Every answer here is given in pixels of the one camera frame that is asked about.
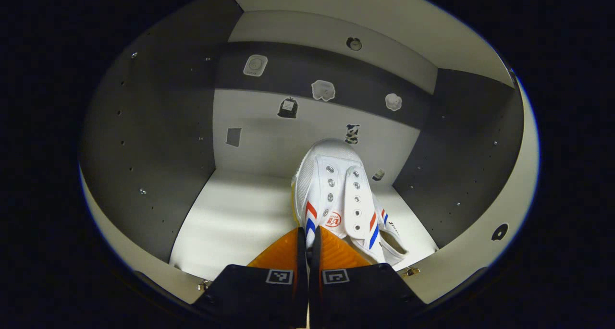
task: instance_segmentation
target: blue stripe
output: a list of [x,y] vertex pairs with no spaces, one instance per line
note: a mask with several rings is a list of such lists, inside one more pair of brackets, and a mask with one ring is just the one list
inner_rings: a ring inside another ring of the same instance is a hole
[[314,226],[314,222],[312,222],[312,219],[309,218],[306,223],[306,235],[310,229],[314,231],[314,234],[316,234],[316,226]]
[[376,237],[378,237],[378,225],[376,225],[376,230],[374,231],[374,235],[371,236],[371,239],[369,240],[369,248],[371,249],[371,246],[374,244],[374,242],[376,241]]

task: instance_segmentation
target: white sneaker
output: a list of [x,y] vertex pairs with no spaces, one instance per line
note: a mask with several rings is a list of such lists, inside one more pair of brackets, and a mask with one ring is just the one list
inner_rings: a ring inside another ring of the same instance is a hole
[[361,159],[347,143],[333,138],[315,143],[303,157],[292,189],[295,216],[306,232],[306,248],[314,244],[316,227],[321,226],[341,239],[348,235],[376,263],[393,265],[403,259],[406,249],[399,253],[380,237],[383,229],[393,236],[393,245],[401,245],[369,188]]

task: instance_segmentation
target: white floor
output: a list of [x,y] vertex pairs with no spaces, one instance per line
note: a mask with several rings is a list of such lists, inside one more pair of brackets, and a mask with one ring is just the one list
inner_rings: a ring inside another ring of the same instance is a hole
[[[408,257],[405,268],[437,250],[428,231],[392,187],[375,189],[395,220]],[[203,187],[177,236],[170,264],[213,280],[228,264],[246,265],[279,237],[295,228],[290,178],[216,170]]]

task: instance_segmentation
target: black background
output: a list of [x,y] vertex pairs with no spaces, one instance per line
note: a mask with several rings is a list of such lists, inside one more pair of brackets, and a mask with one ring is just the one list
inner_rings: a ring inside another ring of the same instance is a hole
[[[77,141],[112,60],[192,0],[7,1],[8,327],[186,327],[156,305],[156,293],[117,263],[94,228]],[[529,218],[503,258],[430,322],[409,326],[615,327],[608,1],[430,1],[515,69],[534,107],[542,163]]]

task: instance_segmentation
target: red stripe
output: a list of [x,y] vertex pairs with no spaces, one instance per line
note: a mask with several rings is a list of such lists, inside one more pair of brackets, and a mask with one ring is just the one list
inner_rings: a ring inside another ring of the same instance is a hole
[[312,213],[312,215],[314,215],[314,218],[317,218],[316,209],[314,209],[310,202],[308,202],[306,205],[306,218],[308,218],[308,210],[310,213]]
[[374,216],[371,217],[371,221],[369,222],[369,230],[374,226],[374,222],[376,222],[376,212],[374,211]]

